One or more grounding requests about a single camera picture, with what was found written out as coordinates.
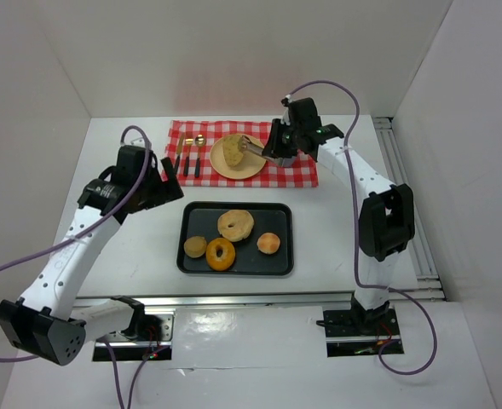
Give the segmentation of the metal tongs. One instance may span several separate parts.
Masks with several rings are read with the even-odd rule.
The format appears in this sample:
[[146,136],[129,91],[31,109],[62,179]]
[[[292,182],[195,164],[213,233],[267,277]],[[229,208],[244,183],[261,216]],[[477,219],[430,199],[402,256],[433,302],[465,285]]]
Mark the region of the metal tongs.
[[243,135],[240,137],[238,142],[238,149],[243,153],[251,153],[282,168],[292,167],[297,159],[296,156],[291,158],[273,158],[271,156],[268,156],[264,153],[264,148],[259,147],[257,144],[252,142],[250,137],[247,135]]

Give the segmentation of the speckled oval bread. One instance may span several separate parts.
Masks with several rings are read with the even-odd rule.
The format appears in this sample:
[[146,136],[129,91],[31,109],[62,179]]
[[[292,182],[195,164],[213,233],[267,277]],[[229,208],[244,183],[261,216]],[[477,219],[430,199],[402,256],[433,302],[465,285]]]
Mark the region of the speckled oval bread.
[[244,142],[244,134],[231,134],[222,138],[222,154],[228,167],[234,168],[241,165],[249,156],[242,148]]

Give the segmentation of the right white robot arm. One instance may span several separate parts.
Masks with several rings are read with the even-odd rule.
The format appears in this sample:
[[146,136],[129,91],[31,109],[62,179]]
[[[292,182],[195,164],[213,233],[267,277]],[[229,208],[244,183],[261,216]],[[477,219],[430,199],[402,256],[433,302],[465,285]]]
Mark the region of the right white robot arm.
[[263,157],[279,167],[299,153],[329,169],[350,189],[354,217],[356,289],[342,328],[370,334],[389,309],[395,265],[415,235],[413,191],[381,176],[334,124],[323,124],[314,100],[282,101],[286,111],[271,124]]

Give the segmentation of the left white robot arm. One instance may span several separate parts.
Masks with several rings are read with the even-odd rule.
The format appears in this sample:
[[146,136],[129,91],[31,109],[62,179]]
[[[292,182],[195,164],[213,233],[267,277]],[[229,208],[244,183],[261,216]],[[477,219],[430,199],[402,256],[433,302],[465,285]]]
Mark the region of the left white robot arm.
[[53,252],[17,301],[0,302],[0,326],[9,342],[66,366],[85,343],[111,332],[137,338],[158,328],[158,320],[130,297],[111,297],[79,311],[73,306],[97,257],[126,217],[182,196],[169,158],[157,159],[142,147],[119,148],[116,164],[84,187],[66,235],[71,243]]

